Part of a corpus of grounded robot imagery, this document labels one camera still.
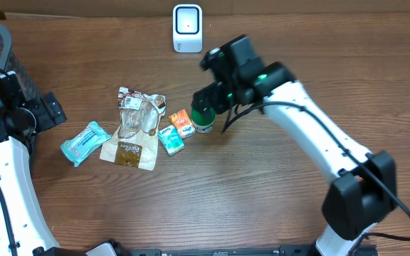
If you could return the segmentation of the green lid jar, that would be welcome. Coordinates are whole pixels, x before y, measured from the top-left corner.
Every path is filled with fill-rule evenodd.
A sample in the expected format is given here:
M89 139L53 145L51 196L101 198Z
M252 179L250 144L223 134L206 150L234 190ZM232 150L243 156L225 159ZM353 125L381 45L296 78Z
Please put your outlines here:
M208 133L214 127L216 114L213 108L207 109L204 113L192 108L191 109L191 121L194 125L196 132Z

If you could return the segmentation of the orange Kleenex tissue pack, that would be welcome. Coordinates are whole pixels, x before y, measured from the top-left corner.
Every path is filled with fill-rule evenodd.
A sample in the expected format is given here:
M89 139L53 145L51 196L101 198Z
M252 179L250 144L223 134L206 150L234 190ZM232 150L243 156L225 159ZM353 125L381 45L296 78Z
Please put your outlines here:
M196 132L195 127L185 109L170 115L169 120L177 129L179 136L182 139L191 137Z

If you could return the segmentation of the mint wet wipes pack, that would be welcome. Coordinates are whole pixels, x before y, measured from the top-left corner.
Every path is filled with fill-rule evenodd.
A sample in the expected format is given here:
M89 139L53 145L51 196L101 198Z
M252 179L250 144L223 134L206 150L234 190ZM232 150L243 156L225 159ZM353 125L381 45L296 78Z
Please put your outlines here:
M109 140L111 136L96 122L87 127L73 139L61 145L61 151L74 167L79 167L97 148Z

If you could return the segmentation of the teal Kleenex tissue pack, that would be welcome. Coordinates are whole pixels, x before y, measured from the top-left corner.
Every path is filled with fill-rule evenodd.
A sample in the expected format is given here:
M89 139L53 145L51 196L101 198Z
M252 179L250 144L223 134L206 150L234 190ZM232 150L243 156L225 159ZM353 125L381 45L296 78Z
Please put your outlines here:
M174 125L169 125L168 127L159 130L158 137L169 156L175 155L185 147L184 142Z

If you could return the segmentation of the brown paper bread bag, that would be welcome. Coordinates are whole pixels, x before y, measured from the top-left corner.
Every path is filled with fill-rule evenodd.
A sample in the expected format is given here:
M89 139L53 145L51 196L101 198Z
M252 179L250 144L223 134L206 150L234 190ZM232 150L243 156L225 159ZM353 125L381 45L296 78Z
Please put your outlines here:
M157 160L159 123L167 108L166 97L121 87L117 99L120 125L102 145L100 159L152 171Z

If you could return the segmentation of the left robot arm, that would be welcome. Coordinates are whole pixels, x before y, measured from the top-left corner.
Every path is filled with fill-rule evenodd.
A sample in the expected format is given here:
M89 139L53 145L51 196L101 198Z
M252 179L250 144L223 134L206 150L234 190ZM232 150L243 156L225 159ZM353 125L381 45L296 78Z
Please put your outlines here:
M53 93L27 99L16 73L0 68L0 255L77 255L48 228L30 171L30 139L65 121Z

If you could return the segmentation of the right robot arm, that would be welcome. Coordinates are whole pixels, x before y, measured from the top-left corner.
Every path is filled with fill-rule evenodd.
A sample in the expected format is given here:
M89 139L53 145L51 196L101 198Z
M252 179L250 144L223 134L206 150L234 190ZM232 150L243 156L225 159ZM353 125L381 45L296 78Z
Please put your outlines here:
M279 124L317 164L329 185L322 204L324 233L309 255L353 255L365 235L396 208L396 164L392 156L347 136L311 99L282 64L265 65L248 36L205 53L202 70L214 82L193 95L191 120L201 133L226 112L224 129L253 110Z

